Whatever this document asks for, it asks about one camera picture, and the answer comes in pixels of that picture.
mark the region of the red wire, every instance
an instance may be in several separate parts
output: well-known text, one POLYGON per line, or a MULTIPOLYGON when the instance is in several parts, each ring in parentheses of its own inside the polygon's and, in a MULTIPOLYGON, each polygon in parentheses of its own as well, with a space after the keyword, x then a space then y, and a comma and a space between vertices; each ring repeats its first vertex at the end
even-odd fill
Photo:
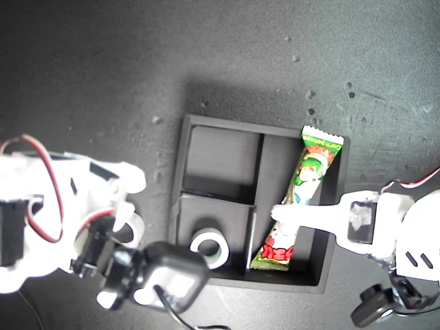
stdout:
POLYGON ((17 142, 19 140, 22 140, 26 143, 28 143, 35 151, 38 153, 38 156, 41 158, 42 162, 44 163, 44 166, 46 167, 47 173, 49 174, 50 180, 52 181, 52 185, 55 190, 56 200, 58 202, 58 208, 60 211, 60 222, 61 222, 61 230, 60 235, 57 239, 54 239, 52 236, 50 236, 48 233, 46 233, 34 220, 32 214, 29 214, 29 212, 26 212, 26 218, 27 222, 29 223, 29 226, 44 240, 48 241, 49 243, 58 243, 62 237, 63 237, 63 219, 64 219, 64 208, 63 208, 63 200, 61 199, 60 189, 58 187, 58 183, 55 178, 54 169, 52 168, 52 159, 47 152, 46 148, 35 138, 32 136, 23 134, 20 135, 17 139, 13 139, 10 141, 5 142, 3 146, 1 147, 1 153, 4 151, 4 148, 6 145, 8 145, 11 142, 17 142))
POLYGON ((95 212, 92 215, 89 216, 89 218, 82 224, 81 228, 78 231, 78 235, 95 219, 106 216, 106 215, 112 215, 113 210, 103 210, 100 212, 95 212))

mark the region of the cartoon character on wrapper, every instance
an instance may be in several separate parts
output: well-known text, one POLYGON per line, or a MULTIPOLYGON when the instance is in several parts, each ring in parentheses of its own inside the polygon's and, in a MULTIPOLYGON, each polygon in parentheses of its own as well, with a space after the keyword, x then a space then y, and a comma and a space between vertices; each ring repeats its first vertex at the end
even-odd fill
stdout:
POLYGON ((319 183, 329 167, 329 160, 327 157, 331 157, 331 160, 334 158, 334 154, 329 155, 330 152, 324 148, 309 147, 308 151, 310 153, 304 156, 299 173, 293 180, 294 203, 297 204, 310 204, 314 192, 318 189, 319 183))

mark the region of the cable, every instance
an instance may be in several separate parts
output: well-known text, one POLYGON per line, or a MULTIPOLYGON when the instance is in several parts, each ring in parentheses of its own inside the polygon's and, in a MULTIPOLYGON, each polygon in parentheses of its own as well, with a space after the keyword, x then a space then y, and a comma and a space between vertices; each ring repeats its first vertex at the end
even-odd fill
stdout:
POLYGON ((100 217, 104 217, 106 215, 112 215, 113 214, 113 209, 111 208, 105 208, 104 210, 98 210, 95 212, 92 212, 90 214, 88 214, 85 217, 85 221, 82 223, 77 236, 95 219, 100 218, 100 217))
POLYGON ((0 154, 3 154, 5 151, 5 148, 7 145, 13 143, 13 142, 19 142, 24 141, 28 143, 38 154, 38 156, 41 158, 41 161, 44 163, 44 166, 46 167, 47 173, 49 174, 50 180, 52 181, 52 185, 55 190, 56 200, 58 202, 58 208, 60 211, 60 222, 61 222, 61 230, 60 235, 57 239, 54 239, 52 236, 50 236, 48 233, 46 233, 34 220, 34 217, 32 213, 26 212, 26 218, 27 222, 29 223, 29 226, 45 241, 49 243, 58 243, 61 238, 63 237, 63 219, 64 219, 64 208, 63 208, 63 200, 61 199, 61 193, 60 189, 58 187, 58 183, 55 178, 54 169, 52 168, 52 158, 50 157, 50 154, 47 152, 46 148, 39 142, 37 139, 33 138, 30 135, 20 135, 19 137, 16 137, 14 139, 8 140, 4 142, 0 146, 0 154))
POLYGON ((426 175, 419 181, 415 181, 415 182, 401 182, 399 180, 391 181, 380 190, 380 193, 381 194, 386 193, 386 190, 390 188, 395 182, 398 183, 403 188, 407 188, 407 189, 417 188, 418 186, 421 186, 422 184, 427 182, 431 177, 436 175, 439 171, 440 171, 440 167, 433 170, 430 174, 426 175))
POLYGON ((17 293, 22 297, 22 299, 25 301, 25 303, 29 306, 32 313, 34 313, 36 320, 38 321, 38 325, 40 327, 40 330, 44 330, 43 323, 41 322, 39 314, 36 312, 35 308, 30 304, 30 302, 25 298, 25 296, 21 293, 21 291, 17 291, 17 293))
POLYGON ((155 285, 153 287, 153 289, 156 292, 156 294, 159 297, 162 304, 164 304, 165 310, 168 312, 168 314, 170 314, 171 317, 177 323, 179 323, 181 326, 183 326, 187 330, 231 330, 231 328, 229 328, 225 325, 209 325, 207 327, 192 327, 191 325, 186 323, 180 316, 177 315, 175 310, 171 307, 170 303, 166 299, 165 291, 159 285, 155 285))

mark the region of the black wire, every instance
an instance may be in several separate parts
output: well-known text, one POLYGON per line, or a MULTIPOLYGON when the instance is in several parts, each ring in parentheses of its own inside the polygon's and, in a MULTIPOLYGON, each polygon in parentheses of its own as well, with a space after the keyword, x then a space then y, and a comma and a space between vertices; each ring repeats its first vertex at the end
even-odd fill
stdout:
POLYGON ((40 318, 39 314, 36 312, 35 308, 30 304, 30 302, 26 299, 26 297, 20 292, 20 290, 17 292, 20 295, 20 297, 22 297, 22 299, 25 301, 26 305, 30 308, 32 313, 34 313, 35 318, 36 318, 38 325, 40 327, 40 330, 44 330, 43 323, 41 322, 41 318, 40 318))
POLYGON ((208 325, 206 327, 192 327, 188 323, 185 322, 180 316, 177 315, 175 310, 171 307, 170 303, 165 297, 165 291, 159 286, 155 285, 153 287, 154 291, 156 291, 157 296, 159 297, 162 304, 164 304, 165 310, 168 312, 168 314, 171 315, 171 317, 179 323, 181 326, 186 328, 187 330, 231 330, 231 328, 225 326, 225 325, 208 325))

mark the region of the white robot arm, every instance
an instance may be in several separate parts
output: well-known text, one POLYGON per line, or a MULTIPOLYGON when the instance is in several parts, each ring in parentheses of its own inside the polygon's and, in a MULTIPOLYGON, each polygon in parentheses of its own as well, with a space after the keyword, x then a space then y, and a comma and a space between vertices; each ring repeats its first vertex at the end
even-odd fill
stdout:
POLYGON ((126 246, 138 246, 144 222, 126 197, 145 188, 140 168, 72 153, 50 155, 34 138, 22 135, 21 140, 36 154, 4 155, 7 143, 0 148, 2 211, 8 205, 21 206, 25 211, 25 223, 18 220, 15 226, 16 234, 20 224, 22 229, 24 226, 22 242, 10 239, 8 220, 4 215, 2 218, 0 293, 15 292, 27 278, 47 275, 56 268, 71 272, 71 260, 77 259, 84 243, 85 235, 81 233, 90 221, 102 215, 114 215, 114 232, 129 225, 133 240, 126 246), (16 256, 11 253, 14 245, 16 256))
MULTIPOLYGON (((404 187, 412 188, 416 184, 404 187)), ((440 190, 415 201, 410 195, 373 191, 345 194, 332 206, 276 205, 272 217, 292 228, 300 226, 330 232, 339 246, 365 254, 388 270, 392 288, 369 287, 351 319, 358 327, 393 314, 430 313, 440 291, 423 296, 408 278, 440 281, 440 190)))

